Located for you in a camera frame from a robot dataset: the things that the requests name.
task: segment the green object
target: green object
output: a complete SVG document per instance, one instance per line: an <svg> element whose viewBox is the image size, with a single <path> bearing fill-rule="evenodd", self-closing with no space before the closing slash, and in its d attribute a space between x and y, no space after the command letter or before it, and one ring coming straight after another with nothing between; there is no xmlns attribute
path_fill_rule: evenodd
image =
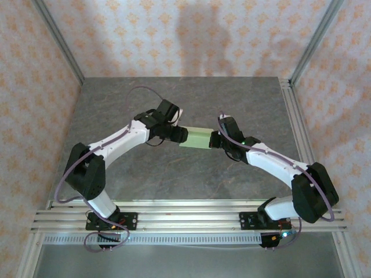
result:
<svg viewBox="0 0 371 278"><path fill-rule="evenodd" d="M199 149L210 149L209 142L212 129L202 129L199 127L187 127L188 130L187 141L180 143L180 147L190 147L190 148L199 148Z"/></svg>

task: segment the patterned wall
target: patterned wall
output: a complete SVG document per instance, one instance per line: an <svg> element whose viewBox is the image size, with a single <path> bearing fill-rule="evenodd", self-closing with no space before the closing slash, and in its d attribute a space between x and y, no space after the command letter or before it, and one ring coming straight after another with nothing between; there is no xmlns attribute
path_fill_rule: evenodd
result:
<svg viewBox="0 0 371 278"><path fill-rule="evenodd" d="M293 73L330 0L47 0L92 76Z"/></svg>
<svg viewBox="0 0 371 278"><path fill-rule="evenodd" d="M298 87L317 159L333 177L367 277L371 277L370 11L370 1L344 2Z"/></svg>
<svg viewBox="0 0 371 278"><path fill-rule="evenodd" d="M0 1L0 27L0 277L15 277L79 84L31 1Z"/></svg>

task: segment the metal beam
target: metal beam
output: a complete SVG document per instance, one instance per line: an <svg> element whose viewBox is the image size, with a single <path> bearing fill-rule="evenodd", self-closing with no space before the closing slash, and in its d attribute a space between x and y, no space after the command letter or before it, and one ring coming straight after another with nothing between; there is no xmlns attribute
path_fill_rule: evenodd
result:
<svg viewBox="0 0 371 278"><path fill-rule="evenodd" d="M307 48L305 49L303 56L301 57L298 65L296 66L294 73L290 79L290 84L295 85L299 80L303 70L305 69L306 65L309 63L311 57L313 56L315 50L317 49L319 43L321 42L323 36L326 34L332 20L335 18L337 12L340 9L341 4L343 4L344 0L332 0L327 11L323 15L319 26L315 30L311 40Z"/></svg>
<svg viewBox="0 0 371 278"><path fill-rule="evenodd" d="M66 58L68 64L70 65L72 71L74 72L78 82L80 85L83 84L85 77L77 64L75 57L73 56L70 48L67 45L67 42L64 40L62 33L58 29L58 26L56 22L54 21L54 18L50 14L50 11L48 10L46 4L43 0L32 0L34 6L36 7L36 10L39 12L40 16L44 20L47 28L50 31L50 34L56 41L59 49L62 51L63 56Z"/></svg>

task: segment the black mounting plate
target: black mounting plate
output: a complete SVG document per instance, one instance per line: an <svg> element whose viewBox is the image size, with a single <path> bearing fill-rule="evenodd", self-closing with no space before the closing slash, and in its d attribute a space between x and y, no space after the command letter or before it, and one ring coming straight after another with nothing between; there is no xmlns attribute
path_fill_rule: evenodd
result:
<svg viewBox="0 0 371 278"><path fill-rule="evenodd" d="M269 219L265 224L258 219L258 212L247 211L239 213L239 223L241 225L241 230L280 230L280 221L282 221L282 229L290 230L291 223L286 223L287 219L281 220L271 220Z"/></svg>
<svg viewBox="0 0 371 278"><path fill-rule="evenodd" d="M138 213L118 213L119 223L122 222L122 226L126 227L130 231L135 231L138 224ZM116 227L111 228L111 224L108 224L101 220L95 213L89 213L88 219L86 220L85 229L87 231L109 231L109 230L122 230L122 228Z"/></svg>

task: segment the gray marble surface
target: gray marble surface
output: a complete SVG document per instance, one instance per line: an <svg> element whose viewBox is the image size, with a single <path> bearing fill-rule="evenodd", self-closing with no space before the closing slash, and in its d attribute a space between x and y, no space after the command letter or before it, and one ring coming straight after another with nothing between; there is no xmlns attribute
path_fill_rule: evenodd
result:
<svg viewBox="0 0 371 278"><path fill-rule="evenodd" d="M299 159L278 78L87 78L71 122L51 196L64 171L71 148L106 138L130 118L156 108L159 98L129 89L147 85L184 109L179 125L217 129L220 111L235 118L245 136ZM252 166L231 161L220 149L140 145L117 159L106 172L112 199L268 199L286 196L289 188ZM76 195L68 185L62 198Z"/></svg>

